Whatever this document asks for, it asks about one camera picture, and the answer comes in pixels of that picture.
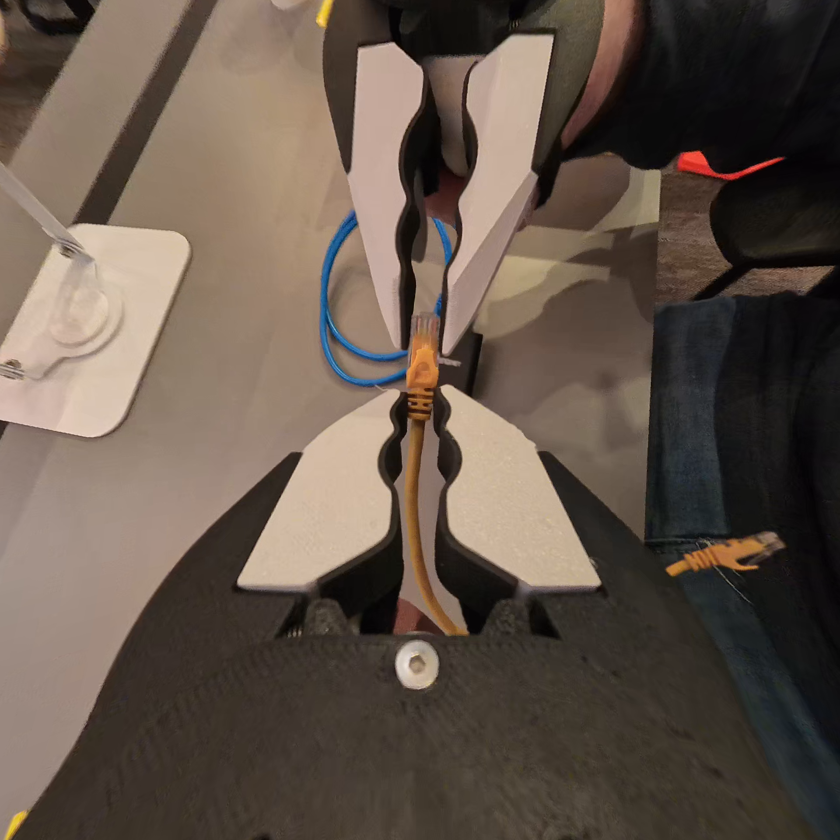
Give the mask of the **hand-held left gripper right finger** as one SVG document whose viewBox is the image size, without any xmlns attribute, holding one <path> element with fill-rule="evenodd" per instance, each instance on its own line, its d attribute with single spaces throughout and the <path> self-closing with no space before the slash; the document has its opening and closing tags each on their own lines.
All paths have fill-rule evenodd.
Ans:
<svg viewBox="0 0 840 840">
<path fill-rule="evenodd" d="M 435 568 L 468 614 L 482 620 L 503 600 L 602 586 L 536 444 L 518 427 L 443 385 L 435 431 L 444 480 Z"/>
</svg>

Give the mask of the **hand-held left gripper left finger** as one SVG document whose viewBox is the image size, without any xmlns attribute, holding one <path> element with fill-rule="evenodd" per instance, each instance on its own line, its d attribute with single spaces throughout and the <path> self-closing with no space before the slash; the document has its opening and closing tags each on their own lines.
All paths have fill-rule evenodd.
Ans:
<svg viewBox="0 0 840 840">
<path fill-rule="evenodd" d="M 403 394 L 385 390 L 305 447 L 237 579 L 357 616 L 399 593 Z"/>
</svg>

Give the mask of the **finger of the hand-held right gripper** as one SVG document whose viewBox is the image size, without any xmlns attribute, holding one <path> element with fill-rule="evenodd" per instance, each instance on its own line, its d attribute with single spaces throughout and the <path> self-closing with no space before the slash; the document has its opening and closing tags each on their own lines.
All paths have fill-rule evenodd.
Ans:
<svg viewBox="0 0 840 840">
<path fill-rule="evenodd" d="M 530 209 L 532 159 L 553 53 L 552 34 L 511 35 L 471 67 L 463 124 L 475 159 L 458 200 L 458 243 L 445 277 L 443 354 L 477 315 Z"/>
<path fill-rule="evenodd" d="M 348 180 L 376 300 L 398 349 L 408 341 L 422 226 L 416 180 L 428 141 L 424 70 L 397 44 L 360 47 Z"/>
</svg>

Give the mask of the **black ethernet splitter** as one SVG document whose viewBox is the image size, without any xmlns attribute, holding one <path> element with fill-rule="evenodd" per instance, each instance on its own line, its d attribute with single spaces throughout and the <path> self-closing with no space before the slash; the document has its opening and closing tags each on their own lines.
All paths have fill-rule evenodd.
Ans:
<svg viewBox="0 0 840 840">
<path fill-rule="evenodd" d="M 482 340 L 480 333 L 469 329 L 449 356 L 438 357 L 439 387 L 451 385 L 468 396 L 474 395 Z"/>
</svg>

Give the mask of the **person's right forearm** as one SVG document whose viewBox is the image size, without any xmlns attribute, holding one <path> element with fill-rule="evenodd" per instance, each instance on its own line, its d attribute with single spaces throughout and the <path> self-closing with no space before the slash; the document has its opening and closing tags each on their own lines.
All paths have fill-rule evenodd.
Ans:
<svg viewBox="0 0 840 840">
<path fill-rule="evenodd" d="M 634 2 L 627 62 L 572 159 L 719 173 L 785 158 L 838 165 L 838 1 Z"/>
</svg>

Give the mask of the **person's right hand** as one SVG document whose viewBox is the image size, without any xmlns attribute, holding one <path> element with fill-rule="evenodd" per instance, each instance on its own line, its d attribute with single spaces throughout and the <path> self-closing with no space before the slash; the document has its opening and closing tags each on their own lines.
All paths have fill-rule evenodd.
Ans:
<svg viewBox="0 0 840 840">
<path fill-rule="evenodd" d="M 463 176 L 453 173 L 441 164 L 437 177 L 437 191 L 425 198 L 426 215 L 450 227 L 455 227 L 459 198 L 466 185 Z"/>
</svg>

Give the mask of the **orange traffic cone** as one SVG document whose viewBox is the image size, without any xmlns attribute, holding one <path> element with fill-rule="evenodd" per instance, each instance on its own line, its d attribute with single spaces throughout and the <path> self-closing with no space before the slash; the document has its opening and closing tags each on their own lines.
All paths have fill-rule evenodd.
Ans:
<svg viewBox="0 0 840 840">
<path fill-rule="evenodd" d="M 693 175 L 700 175 L 720 181 L 731 182 L 746 177 L 755 172 L 764 170 L 772 165 L 781 163 L 783 157 L 777 157 L 770 161 L 763 161 L 761 163 L 752 165 L 744 170 L 735 172 L 718 172 L 711 168 L 707 158 L 701 152 L 686 152 L 679 156 L 677 160 L 677 169 L 679 172 L 690 173 Z"/>
</svg>

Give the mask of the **person's blue jeans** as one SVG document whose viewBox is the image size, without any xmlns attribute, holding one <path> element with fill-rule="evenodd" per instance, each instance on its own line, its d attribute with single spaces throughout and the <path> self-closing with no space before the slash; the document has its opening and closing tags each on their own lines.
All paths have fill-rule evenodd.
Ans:
<svg viewBox="0 0 840 840">
<path fill-rule="evenodd" d="M 663 563 L 770 532 L 754 570 L 677 582 L 725 658 L 771 769 L 838 838 L 839 310 L 791 292 L 661 308 L 645 537 Z"/>
</svg>

